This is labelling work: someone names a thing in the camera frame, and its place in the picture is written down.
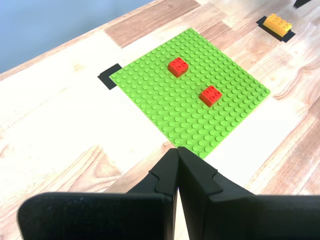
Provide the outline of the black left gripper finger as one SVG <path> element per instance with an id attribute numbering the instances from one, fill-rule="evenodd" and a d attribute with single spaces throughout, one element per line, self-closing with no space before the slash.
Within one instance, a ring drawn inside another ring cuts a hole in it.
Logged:
<path id="1" fill-rule="evenodd" d="M 177 205 L 175 148 L 127 193 L 49 192 L 26 200 L 17 220 L 25 240 L 171 240 Z"/>
<path id="2" fill-rule="evenodd" d="M 191 240 L 317 240 L 317 195 L 256 195 L 179 147 L 179 193 Z"/>

